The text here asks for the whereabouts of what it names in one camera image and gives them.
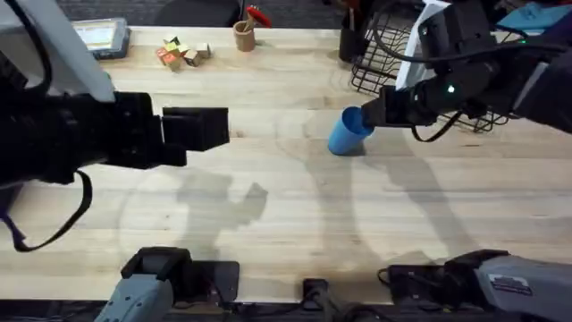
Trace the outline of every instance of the black cable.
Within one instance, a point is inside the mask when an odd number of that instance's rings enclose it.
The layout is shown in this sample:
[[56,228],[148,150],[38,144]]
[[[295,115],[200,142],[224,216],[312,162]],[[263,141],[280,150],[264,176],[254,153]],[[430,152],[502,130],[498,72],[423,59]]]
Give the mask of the black cable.
[[60,237],[62,237],[65,233],[67,233],[73,227],[73,225],[81,218],[81,216],[83,216],[83,214],[85,214],[85,212],[89,209],[89,206],[91,206],[91,201],[93,199],[93,187],[91,185],[91,180],[89,179],[89,176],[87,174],[83,173],[82,171],[77,170],[76,172],[77,172],[77,174],[80,175],[81,182],[83,184],[83,195],[81,197],[80,206],[70,216],[70,218],[62,225],[62,227],[60,227],[60,229],[57,232],[55,232],[55,234],[52,237],[50,237],[47,241],[44,241],[37,246],[26,245],[24,243],[24,240],[26,239],[26,237],[20,231],[20,229],[18,229],[18,227],[13,222],[13,220],[8,215],[3,215],[1,217],[1,219],[4,221],[4,223],[8,226],[10,233],[12,234],[12,240],[13,240],[14,248],[17,251],[19,251],[19,252],[31,252],[33,250],[39,250],[42,247],[45,247],[45,246],[51,244],[52,242],[55,242]]
[[519,35],[520,37],[522,37],[523,39],[528,38],[528,34],[525,33],[522,30],[518,30],[515,28],[511,28],[511,27],[506,27],[506,26],[502,26],[502,25],[495,25],[494,28],[498,29],[498,30],[502,30],[502,31],[507,31],[516,35]]
[[416,126],[412,126],[411,127],[411,133],[413,133],[413,137],[415,138],[415,140],[418,140],[419,142],[426,142],[426,143],[430,143],[430,142],[435,142],[437,139],[439,139],[441,136],[443,136],[443,134],[445,134],[452,126],[453,124],[455,124],[455,122],[459,119],[459,117],[461,117],[461,115],[463,115],[463,112],[458,111],[456,112],[446,123],[445,125],[443,125],[443,127],[438,130],[432,137],[430,137],[429,139],[422,139],[419,136],[419,133],[417,132],[417,127]]
[[[317,294],[317,292],[311,292],[309,294],[306,295],[306,297],[304,299],[302,299],[302,301],[300,301],[300,303],[294,304],[289,308],[286,309],[277,309],[274,311],[270,311],[270,312],[262,312],[262,313],[247,313],[247,314],[239,314],[240,316],[244,317],[244,318],[261,318],[261,317],[276,317],[276,316],[282,316],[282,315],[286,315],[289,314],[291,312],[294,312],[298,309],[301,309],[304,304],[307,301],[312,300]],[[247,309],[253,308],[255,307],[256,304],[250,305],[247,307]]]
[[383,286],[387,287],[387,288],[391,288],[390,283],[386,280],[383,279],[382,274],[387,273],[387,268],[382,268],[380,270],[377,271],[377,279],[379,280],[379,282],[381,284],[383,284]]
[[[383,12],[387,8],[390,8],[392,5],[394,5],[398,2],[399,1],[397,1],[397,0],[388,1],[386,3],[385,2],[382,3],[378,7],[377,12],[375,13],[374,19],[373,19],[374,28],[377,28],[377,25],[379,24],[379,20],[381,19]],[[384,51],[387,55],[393,56],[393,57],[398,58],[398,59],[405,61],[405,62],[420,63],[420,64],[434,64],[434,63],[443,63],[443,62],[464,60],[464,59],[468,59],[468,58],[472,58],[472,57],[477,57],[480,55],[489,55],[489,54],[504,51],[504,50],[539,49],[539,50],[556,51],[556,52],[564,53],[570,49],[569,47],[558,46],[558,45],[548,45],[548,44],[506,43],[506,44],[499,44],[493,48],[476,50],[476,51],[471,52],[471,53],[464,53],[464,54],[458,54],[458,55],[446,55],[446,56],[432,57],[432,58],[421,58],[421,57],[402,55],[402,54],[392,50],[391,48],[389,48],[387,45],[385,45],[383,43],[383,40],[382,40],[379,32],[377,32],[377,30],[374,30],[374,39],[375,39],[375,42],[377,43],[377,46],[380,47],[382,49],[382,51]]]
[[29,21],[28,15],[21,9],[20,5],[16,2],[16,0],[5,0],[6,4],[12,8],[14,14],[20,19],[21,24],[24,26],[26,32],[28,32],[28,36],[36,51],[38,52],[38,57],[40,62],[42,63],[42,67],[44,68],[44,79],[34,88],[26,89],[26,91],[33,92],[39,95],[45,95],[52,86],[52,64],[50,63],[50,58],[47,54],[46,47],[42,40],[39,37],[38,31]]
[[358,304],[358,305],[352,307],[348,311],[348,313],[346,313],[344,315],[342,321],[343,322],[354,322],[359,318],[360,314],[363,314],[363,313],[373,315],[375,318],[377,318],[380,321],[393,322],[392,319],[388,318],[382,312],[379,312],[376,309],[374,309],[373,307],[368,306],[368,305],[364,305],[364,304]]

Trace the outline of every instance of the wire basket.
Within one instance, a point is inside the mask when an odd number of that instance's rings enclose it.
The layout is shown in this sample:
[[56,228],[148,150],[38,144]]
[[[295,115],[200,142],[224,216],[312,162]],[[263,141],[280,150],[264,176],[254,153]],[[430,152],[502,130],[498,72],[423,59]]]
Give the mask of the wire basket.
[[[407,46],[411,28],[413,27],[416,17],[419,15],[418,7],[403,6],[398,10],[390,13],[384,13],[379,20],[377,26],[373,26],[370,17],[368,28],[366,29],[365,38],[367,48],[364,54],[352,57],[353,67],[351,69],[351,85],[359,92],[368,95],[379,95],[379,89],[382,86],[394,85],[397,74],[401,67],[401,60],[387,55],[374,40],[374,32],[378,32],[391,50],[404,53]],[[508,33],[500,42],[521,38],[520,35]],[[447,120],[452,114],[443,114],[442,118]],[[504,125],[509,119],[514,117],[506,117],[493,112],[486,115],[468,119],[462,116],[455,123],[465,129],[469,129],[474,133],[482,133],[492,131],[495,125]]]

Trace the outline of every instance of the blue cup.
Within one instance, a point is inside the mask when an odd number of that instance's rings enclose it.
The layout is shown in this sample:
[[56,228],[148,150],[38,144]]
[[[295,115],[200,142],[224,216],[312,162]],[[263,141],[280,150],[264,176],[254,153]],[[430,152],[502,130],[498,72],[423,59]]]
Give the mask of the blue cup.
[[373,127],[362,124],[361,108],[346,107],[330,134],[328,149],[334,155],[346,154],[373,132]]

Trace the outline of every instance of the wooden table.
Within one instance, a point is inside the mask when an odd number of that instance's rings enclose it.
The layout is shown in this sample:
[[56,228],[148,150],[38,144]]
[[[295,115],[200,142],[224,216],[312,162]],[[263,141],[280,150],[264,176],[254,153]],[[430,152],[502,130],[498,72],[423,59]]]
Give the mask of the wooden table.
[[[162,36],[207,41],[214,57],[169,72]],[[355,301],[387,301],[375,271],[482,248],[572,263],[572,137],[527,121],[433,144],[376,130],[363,157],[326,148],[344,106],[371,99],[348,84],[334,30],[257,30],[234,48],[230,29],[134,28],[130,57],[103,63],[122,91],[163,106],[228,106],[231,143],[189,153],[189,166],[85,168],[92,208],[45,250],[18,254],[0,227],[0,298],[107,299],[141,247],[188,248],[241,264],[241,301],[295,301],[302,279],[329,279]],[[30,243],[80,202],[78,184],[30,184],[12,216]]]

